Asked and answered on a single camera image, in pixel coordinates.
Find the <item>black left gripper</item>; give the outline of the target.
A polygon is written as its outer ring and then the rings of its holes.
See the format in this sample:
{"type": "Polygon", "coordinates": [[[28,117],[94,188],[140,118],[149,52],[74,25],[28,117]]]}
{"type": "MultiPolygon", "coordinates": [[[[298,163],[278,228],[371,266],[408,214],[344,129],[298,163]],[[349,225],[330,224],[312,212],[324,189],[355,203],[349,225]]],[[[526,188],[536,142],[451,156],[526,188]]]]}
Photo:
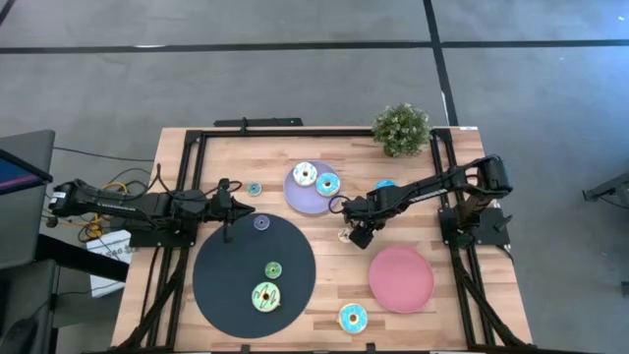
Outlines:
{"type": "MultiPolygon", "coordinates": [[[[231,211],[232,211],[232,197],[229,192],[230,181],[228,179],[220,179],[218,182],[218,189],[215,194],[215,211],[219,215],[219,220],[223,222],[223,242],[230,243],[233,237],[229,235],[229,228],[232,224],[231,211]]],[[[249,206],[234,200],[234,208],[242,211],[235,215],[235,221],[244,219],[251,216],[255,211],[253,206],[249,206]]]]}

